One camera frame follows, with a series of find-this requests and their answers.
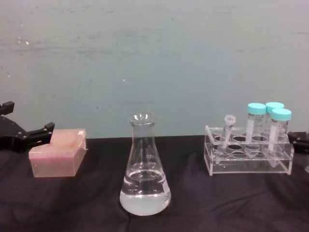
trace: black tablecloth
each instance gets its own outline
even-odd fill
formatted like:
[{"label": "black tablecloth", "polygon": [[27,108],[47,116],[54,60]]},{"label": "black tablecloth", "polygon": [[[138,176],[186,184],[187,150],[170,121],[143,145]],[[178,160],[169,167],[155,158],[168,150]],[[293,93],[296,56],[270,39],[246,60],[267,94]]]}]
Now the black tablecloth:
[{"label": "black tablecloth", "polygon": [[203,136],[158,137],[172,199],[163,212],[134,216],[119,203],[130,138],[89,139],[75,177],[34,178],[27,154],[0,155],[0,231],[309,232],[307,159],[292,175],[209,176]]}]

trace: clear liquid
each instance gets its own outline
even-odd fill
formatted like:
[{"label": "clear liquid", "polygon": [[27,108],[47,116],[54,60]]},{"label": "clear liquid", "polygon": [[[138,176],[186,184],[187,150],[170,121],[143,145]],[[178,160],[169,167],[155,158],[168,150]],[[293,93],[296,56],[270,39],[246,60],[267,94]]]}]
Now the clear liquid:
[{"label": "clear liquid", "polygon": [[164,173],[157,170],[137,170],[125,175],[120,203],[128,212],[147,216],[164,210],[171,194]]}]

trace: box lid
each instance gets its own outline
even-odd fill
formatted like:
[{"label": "box lid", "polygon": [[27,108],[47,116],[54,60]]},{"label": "box lid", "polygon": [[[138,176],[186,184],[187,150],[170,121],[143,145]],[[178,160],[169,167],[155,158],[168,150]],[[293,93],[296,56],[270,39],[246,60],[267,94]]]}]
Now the box lid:
[{"label": "box lid", "polygon": [[74,157],[77,150],[81,148],[85,137],[85,129],[54,130],[50,144],[32,148],[29,151],[29,158]]}]

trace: water in flask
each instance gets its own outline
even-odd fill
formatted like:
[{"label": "water in flask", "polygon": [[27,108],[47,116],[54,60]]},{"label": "water in flask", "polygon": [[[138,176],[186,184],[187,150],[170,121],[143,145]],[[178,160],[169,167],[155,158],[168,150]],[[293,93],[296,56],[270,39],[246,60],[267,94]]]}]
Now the water in flask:
[{"label": "water in flask", "polygon": [[155,146],[151,114],[135,114],[132,148],[126,168],[120,203],[128,212],[147,216],[164,210],[171,193]]}]

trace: pipette tip box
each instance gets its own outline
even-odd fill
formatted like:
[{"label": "pipette tip box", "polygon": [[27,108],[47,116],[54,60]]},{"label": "pipette tip box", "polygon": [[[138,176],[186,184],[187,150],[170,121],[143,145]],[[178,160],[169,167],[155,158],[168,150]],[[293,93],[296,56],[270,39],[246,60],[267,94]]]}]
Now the pipette tip box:
[{"label": "pipette tip box", "polygon": [[204,160],[209,175],[224,173],[286,173],[291,174],[294,148],[288,136],[269,143],[269,134],[253,136],[246,142],[246,129],[233,128],[226,152],[217,155],[223,128],[205,127]]},{"label": "pipette tip box", "polygon": [[33,175],[75,176],[86,151],[85,129],[54,130],[50,144],[29,151]]}]

